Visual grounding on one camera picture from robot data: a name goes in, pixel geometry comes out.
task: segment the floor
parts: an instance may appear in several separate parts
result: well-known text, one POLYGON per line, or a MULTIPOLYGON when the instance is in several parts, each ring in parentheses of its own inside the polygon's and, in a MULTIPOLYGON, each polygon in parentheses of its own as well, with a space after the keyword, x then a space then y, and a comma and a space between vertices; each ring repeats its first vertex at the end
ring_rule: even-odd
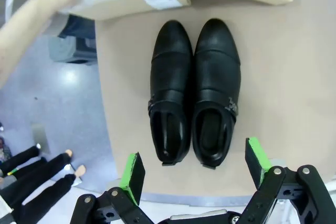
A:
POLYGON ((46 37, 27 51, 0 90, 3 136, 13 154, 34 144, 31 124, 45 127, 52 156, 74 152, 87 173, 80 188, 103 192, 117 178, 102 105, 98 66, 55 63, 46 37))

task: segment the bare forearm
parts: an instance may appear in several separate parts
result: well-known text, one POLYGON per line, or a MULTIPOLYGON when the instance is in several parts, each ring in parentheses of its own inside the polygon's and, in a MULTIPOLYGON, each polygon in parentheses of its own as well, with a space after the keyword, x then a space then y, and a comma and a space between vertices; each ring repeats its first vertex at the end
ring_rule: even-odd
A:
POLYGON ((0 88, 55 11, 47 0, 29 0, 0 30, 0 88))

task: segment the white label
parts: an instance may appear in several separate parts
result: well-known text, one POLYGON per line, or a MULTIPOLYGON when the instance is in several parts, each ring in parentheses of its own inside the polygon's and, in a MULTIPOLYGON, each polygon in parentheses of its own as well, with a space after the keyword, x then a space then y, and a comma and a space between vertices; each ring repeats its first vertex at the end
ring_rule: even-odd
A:
POLYGON ((164 10, 182 6, 182 4, 178 0, 145 0, 145 2, 157 10, 164 10))

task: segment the screw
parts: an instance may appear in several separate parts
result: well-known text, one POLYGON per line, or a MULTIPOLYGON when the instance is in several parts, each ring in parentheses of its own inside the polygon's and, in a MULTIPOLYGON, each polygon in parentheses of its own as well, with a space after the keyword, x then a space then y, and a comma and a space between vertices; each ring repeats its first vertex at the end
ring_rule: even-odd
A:
POLYGON ((239 220, 239 216, 233 217, 232 221, 231 221, 231 224, 236 224, 238 220, 239 220))
POLYGON ((274 169, 274 174, 275 175, 280 175, 281 174, 281 170, 279 168, 275 168, 274 169))
POLYGON ((304 169, 303 169, 303 173, 304 173, 304 174, 309 174, 309 173, 310 173, 310 171, 309 171, 309 169, 308 169, 308 168, 304 168, 304 169))

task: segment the beige tabletop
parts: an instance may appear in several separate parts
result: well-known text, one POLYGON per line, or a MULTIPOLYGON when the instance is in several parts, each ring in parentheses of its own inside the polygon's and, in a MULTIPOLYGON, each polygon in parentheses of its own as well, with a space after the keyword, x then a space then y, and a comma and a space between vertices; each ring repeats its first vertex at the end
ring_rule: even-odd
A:
POLYGON ((245 138, 257 136, 270 158, 296 170, 336 172, 336 0, 268 6, 247 0, 193 0, 193 7, 97 22, 98 62, 113 157, 119 175, 130 153, 146 168, 144 192, 194 196, 251 195, 245 138), (224 20, 236 40, 242 85, 229 154, 216 170, 193 149, 162 167, 152 143, 150 69, 161 26, 179 20, 193 47, 205 22, 224 20))

